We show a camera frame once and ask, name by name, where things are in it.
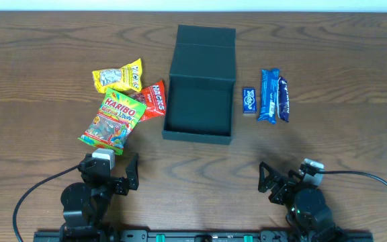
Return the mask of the blue cookie pack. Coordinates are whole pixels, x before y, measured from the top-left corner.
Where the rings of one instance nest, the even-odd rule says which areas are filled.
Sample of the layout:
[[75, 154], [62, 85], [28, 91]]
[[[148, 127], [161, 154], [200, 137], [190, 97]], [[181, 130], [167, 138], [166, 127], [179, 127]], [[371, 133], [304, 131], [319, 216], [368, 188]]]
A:
[[266, 120], [271, 124], [276, 123], [275, 109], [279, 74], [279, 69], [261, 70], [261, 108], [258, 121]]

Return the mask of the yellow Hacks candy bag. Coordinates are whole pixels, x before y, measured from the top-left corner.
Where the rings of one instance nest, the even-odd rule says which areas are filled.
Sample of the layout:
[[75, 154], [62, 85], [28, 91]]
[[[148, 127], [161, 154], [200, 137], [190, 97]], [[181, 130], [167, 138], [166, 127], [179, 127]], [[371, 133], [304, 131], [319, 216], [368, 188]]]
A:
[[94, 86], [99, 93], [107, 89], [116, 91], [142, 90], [142, 60], [115, 69], [101, 69], [92, 72]]

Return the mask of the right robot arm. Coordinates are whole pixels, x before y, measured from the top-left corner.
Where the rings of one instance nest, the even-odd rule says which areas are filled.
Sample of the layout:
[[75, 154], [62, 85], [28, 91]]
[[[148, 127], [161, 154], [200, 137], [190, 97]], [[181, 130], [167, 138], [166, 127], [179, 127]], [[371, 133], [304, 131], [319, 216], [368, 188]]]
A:
[[286, 220], [301, 241], [349, 241], [334, 220], [331, 209], [318, 189], [325, 170], [322, 163], [305, 159], [299, 171], [282, 175], [268, 164], [259, 165], [258, 190], [270, 191], [269, 201], [288, 209]]

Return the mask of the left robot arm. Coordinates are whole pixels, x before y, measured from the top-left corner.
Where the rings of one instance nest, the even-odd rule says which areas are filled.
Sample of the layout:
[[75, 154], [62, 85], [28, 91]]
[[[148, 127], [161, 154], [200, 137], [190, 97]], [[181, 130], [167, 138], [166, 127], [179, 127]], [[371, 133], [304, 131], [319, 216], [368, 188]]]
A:
[[102, 150], [86, 154], [78, 170], [83, 182], [66, 187], [60, 197], [64, 225], [60, 228], [61, 241], [118, 241], [118, 232], [103, 224], [113, 195], [126, 196], [137, 190], [138, 154], [134, 154], [126, 168], [126, 177], [113, 177], [114, 154], [101, 158]]

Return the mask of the Haribo worms candy bag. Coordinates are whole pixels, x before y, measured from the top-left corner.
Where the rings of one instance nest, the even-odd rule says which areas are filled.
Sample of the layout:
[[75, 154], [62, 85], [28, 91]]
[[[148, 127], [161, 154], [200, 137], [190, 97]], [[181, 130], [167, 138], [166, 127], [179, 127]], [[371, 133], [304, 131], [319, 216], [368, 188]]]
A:
[[79, 140], [96, 148], [124, 152], [124, 145], [146, 111], [146, 105], [113, 89], [107, 89], [92, 123]]

